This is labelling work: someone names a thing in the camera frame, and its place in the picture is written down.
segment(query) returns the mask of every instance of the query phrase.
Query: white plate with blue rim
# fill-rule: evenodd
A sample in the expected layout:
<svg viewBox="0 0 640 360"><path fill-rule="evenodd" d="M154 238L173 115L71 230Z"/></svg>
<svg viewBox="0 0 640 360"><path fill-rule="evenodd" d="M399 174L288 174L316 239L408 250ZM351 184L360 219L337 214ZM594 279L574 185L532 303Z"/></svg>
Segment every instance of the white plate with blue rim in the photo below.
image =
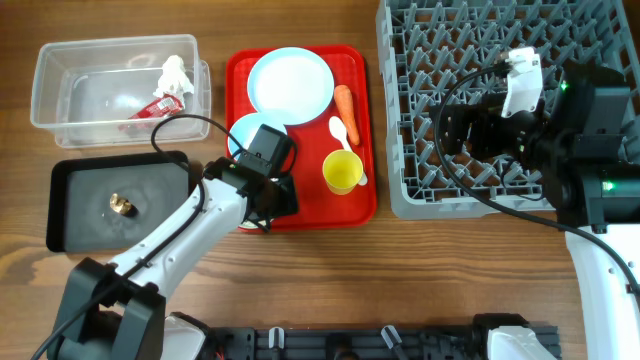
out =
<svg viewBox="0 0 640 360"><path fill-rule="evenodd" d="M251 141L253 141L258 129L263 124L268 125L286 135L287 129L282 123L283 120L288 121L289 118L284 114L272 112L248 114L236 121L235 124L231 126L231 130L229 130L229 132L238 140L245 150L249 150ZM229 153L231 153L231 155L238 150L238 145L236 145L230 137L227 137L227 147L229 148Z"/></svg>
<svg viewBox="0 0 640 360"><path fill-rule="evenodd" d="M285 113L284 125L300 125L320 116L331 103L333 90L329 65L317 54L293 47L260 58L247 81L249 101L256 111Z"/></svg>

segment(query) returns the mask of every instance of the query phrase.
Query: white plastic spoon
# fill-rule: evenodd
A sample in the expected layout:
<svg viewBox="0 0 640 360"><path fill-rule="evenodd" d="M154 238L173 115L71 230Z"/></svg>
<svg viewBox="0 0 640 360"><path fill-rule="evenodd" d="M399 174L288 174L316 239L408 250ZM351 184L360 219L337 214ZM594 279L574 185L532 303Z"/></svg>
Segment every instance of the white plastic spoon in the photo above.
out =
<svg viewBox="0 0 640 360"><path fill-rule="evenodd" d="M331 119L329 119L329 132L331 133L331 136L340 140L340 142L342 143L342 147L345 150L353 152L351 146L349 145L349 141L347 141L347 127L344 126L344 123L342 122L342 120L340 120L339 117L332 116ZM360 181L358 181L358 185L365 186L367 185L367 182L369 182L369 179L367 178L367 174L365 174L363 170L362 177L360 178Z"/></svg>

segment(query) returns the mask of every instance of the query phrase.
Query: clear plastic container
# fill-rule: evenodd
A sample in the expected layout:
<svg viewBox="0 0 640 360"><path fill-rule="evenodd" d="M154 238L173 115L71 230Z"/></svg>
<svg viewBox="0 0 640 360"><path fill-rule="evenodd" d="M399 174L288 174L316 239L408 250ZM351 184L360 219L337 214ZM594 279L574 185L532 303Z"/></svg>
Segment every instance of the clear plastic container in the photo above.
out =
<svg viewBox="0 0 640 360"><path fill-rule="evenodd" d="M195 88L185 94L182 113L210 117L209 67L198 56L195 37L165 35L44 45L33 80L31 123L51 131L64 148L149 143L153 124L162 119L128 119L156 99L162 64L171 55L182 57ZM157 139L201 140L208 133L204 121L178 119L163 126Z"/></svg>

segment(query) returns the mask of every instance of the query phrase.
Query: plastic storage bin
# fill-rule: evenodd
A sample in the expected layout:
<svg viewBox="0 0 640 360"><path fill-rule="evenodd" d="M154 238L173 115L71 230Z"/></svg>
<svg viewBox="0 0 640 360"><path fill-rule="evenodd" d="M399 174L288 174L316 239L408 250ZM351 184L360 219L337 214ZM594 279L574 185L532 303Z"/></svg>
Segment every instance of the plastic storage bin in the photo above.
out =
<svg viewBox="0 0 640 360"><path fill-rule="evenodd" d="M128 120L156 99L162 64L184 60L194 94L183 113L211 116L211 79L191 35L145 36L46 44L40 50L31 97L31 122L55 135L65 148L149 143L159 118ZM209 124L175 120L158 140L205 138Z"/></svg>
<svg viewBox="0 0 640 360"><path fill-rule="evenodd" d="M387 108L387 167L391 208L400 218L480 217L495 212L463 194L446 177L434 151L430 111L457 79L493 63L505 50L534 46L541 54L546 99L567 62L621 71L632 101L623 122L621 158L640 162L640 65L620 0L381 0L376 15L378 59ZM484 76L458 91L452 103L474 104L486 92L506 91ZM489 163L465 151L447 156L456 174L494 201L518 210L552 210L546 201L515 196L542 192L541 174L505 156ZM505 174L508 189L500 185Z"/></svg>

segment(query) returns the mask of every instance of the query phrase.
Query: orange carrot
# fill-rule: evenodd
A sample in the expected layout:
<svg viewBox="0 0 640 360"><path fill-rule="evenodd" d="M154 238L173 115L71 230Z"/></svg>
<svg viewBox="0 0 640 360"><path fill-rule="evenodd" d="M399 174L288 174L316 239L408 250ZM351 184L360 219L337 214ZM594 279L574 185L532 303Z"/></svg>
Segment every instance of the orange carrot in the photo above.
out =
<svg viewBox="0 0 640 360"><path fill-rule="evenodd" d="M347 85L338 85L333 92L333 99L338 106L338 112L344 126L347 127L347 133L349 134L349 140L353 145L360 145L360 135L358 134L358 128L356 127L356 118L353 113L353 97L351 96L351 90Z"/></svg>

